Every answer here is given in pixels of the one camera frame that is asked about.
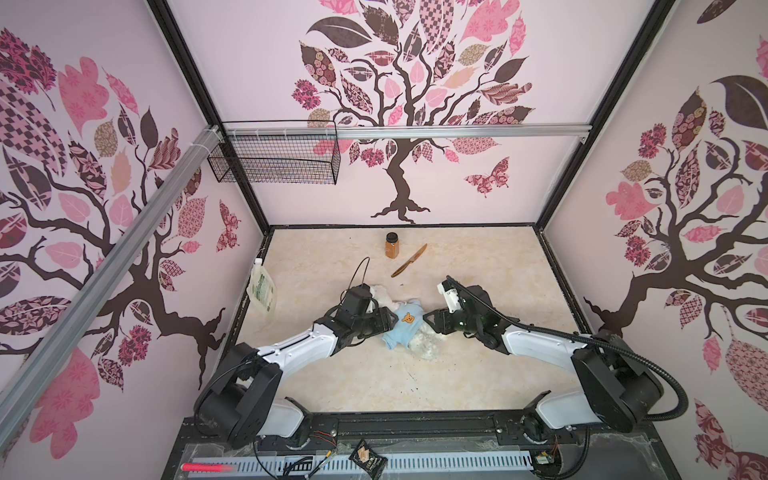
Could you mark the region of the white teddy bear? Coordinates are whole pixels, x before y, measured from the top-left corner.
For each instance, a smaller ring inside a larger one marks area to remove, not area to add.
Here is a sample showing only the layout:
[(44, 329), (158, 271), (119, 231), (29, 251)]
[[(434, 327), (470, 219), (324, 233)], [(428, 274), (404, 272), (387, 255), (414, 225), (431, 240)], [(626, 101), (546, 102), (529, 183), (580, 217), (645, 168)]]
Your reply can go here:
[[(404, 303), (410, 300), (410, 299), (393, 300), (383, 285), (372, 285), (371, 293), (373, 298), (378, 302), (378, 305), (380, 307), (387, 307), (393, 313), (400, 306), (401, 303)], [(404, 349), (410, 351), (416, 357), (419, 357), (423, 360), (433, 360), (437, 357), (439, 353), (440, 343), (445, 339), (446, 339), (445, 335), (436, 334), (425, 323), (425, 325), (421, 328), (421, 330), (411, 340), (407, 348), (403, 346), (397, 346), (397, 347), (403, 347)]]

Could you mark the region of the light blue bear hoodie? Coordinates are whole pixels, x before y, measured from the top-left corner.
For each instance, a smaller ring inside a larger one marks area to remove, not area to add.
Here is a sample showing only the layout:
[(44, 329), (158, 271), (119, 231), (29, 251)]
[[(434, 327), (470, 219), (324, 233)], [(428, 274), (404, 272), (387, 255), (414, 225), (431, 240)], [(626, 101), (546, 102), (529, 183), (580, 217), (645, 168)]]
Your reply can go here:
[(401, 303), (394, 314), (397, 316), (397, 322), (382, 336), (383, 341), (389, 350), (394, 350), (397, 346), (407, 348), (414, 336), (425, 325), (424, 309), (418, 299), (410, 299)]

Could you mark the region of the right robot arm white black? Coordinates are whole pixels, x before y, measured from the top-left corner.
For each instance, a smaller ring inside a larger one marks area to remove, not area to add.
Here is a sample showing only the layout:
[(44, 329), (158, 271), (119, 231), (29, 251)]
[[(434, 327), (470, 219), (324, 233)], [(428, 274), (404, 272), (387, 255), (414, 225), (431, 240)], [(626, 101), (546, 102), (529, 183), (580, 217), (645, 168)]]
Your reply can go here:
[(618, 337), (526, 324), (496, 309), (482, 287), (465, 287), (452, 278), (437, 289), (446, 307), (425, 315), (435, 332), (461, 332), (492, 351), (532, 358), (576, 376), (577, 387), (558, 394), (544, 392), (525, 407), (524, 419), (531, 426), (560, 430), (603, 424), (626, 433), (664, 395), (650, 362)]

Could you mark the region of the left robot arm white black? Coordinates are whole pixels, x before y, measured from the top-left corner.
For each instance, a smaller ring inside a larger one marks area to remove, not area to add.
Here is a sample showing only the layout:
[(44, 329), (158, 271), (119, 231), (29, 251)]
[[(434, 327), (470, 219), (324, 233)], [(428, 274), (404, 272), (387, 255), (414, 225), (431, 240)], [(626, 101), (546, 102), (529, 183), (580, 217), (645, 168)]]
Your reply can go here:
[(294, 399), (279, 399), (281, 383), (317, 361), (391, 331), (397, 322), (369, 285), (354, 286), (307, 330), (268, 346), (232, 347), (196, 399), (193, 422), (232, 448), (261, 437), (282, 438), (300, 448), (309, 441), (313, 414)]

